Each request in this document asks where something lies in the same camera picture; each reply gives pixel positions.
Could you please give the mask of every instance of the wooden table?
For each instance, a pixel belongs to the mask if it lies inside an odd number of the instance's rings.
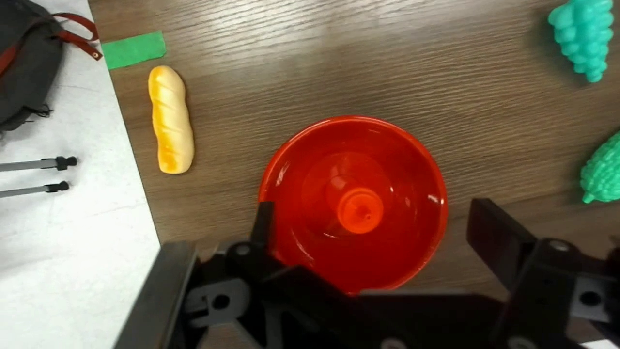
[[[272,153],[322,119],[371,115],[415,134],[450,190],[444,245],[412,285],[489,295],[503,287],[466,243],[474,196],[598,256],[619,233],[620,206],[584,206],[578,181],[620,126],[620,41],[603,84],[584,84],[547,25],[557,4],[92,0],[105,41],[162,29],[169,43],[164,62],[113,72],[164,241],[200,241],[208,254],[249,237]],[[191,89],[198,153],[185,177],[156,163],[156,64],[175,66]]]

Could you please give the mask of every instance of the white board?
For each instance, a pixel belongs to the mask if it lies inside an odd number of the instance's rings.
[[[92,18],[86,0],[38,2]],[[80,165],[0,173],[0,190],[72,183],[0,198],[0,347],[113,347],[160,250],[154,219],[105,62],[69,47],[49,105],[3,138],[0,163]]]

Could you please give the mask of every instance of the metal rod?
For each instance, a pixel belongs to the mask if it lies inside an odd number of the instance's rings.
[[[57,169],[67,171],[69,167],[76,167],[76,157],[57,157],[57,159],[41,159],[41,161],[26,161],[26,163],[0,163],[0,173],[9,171],[28,171],[28,169]]]
[[[10,196],[28,196],[28,194],[38,194],[38,192],[63,192],[69,190],[69,183],[57,183],[57,184],[45,184],[45,186],[32,186],[32,188],[18,188],[18,190],[5,190],[0,192],[0,198],[10,198]]]

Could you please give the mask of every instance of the red bowl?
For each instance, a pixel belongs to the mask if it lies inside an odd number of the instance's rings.
[[[425,146],[390,122],[330,119],[270,161],[260,202],[274,202],[270,252],[342,291],[396,289],[439,248],[446,184]]]

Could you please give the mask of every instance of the green paper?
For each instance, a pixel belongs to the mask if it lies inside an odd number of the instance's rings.
[[[136,66],[167,55],[167,41],[162,31],[103,43],[102,47],[109,70]]]

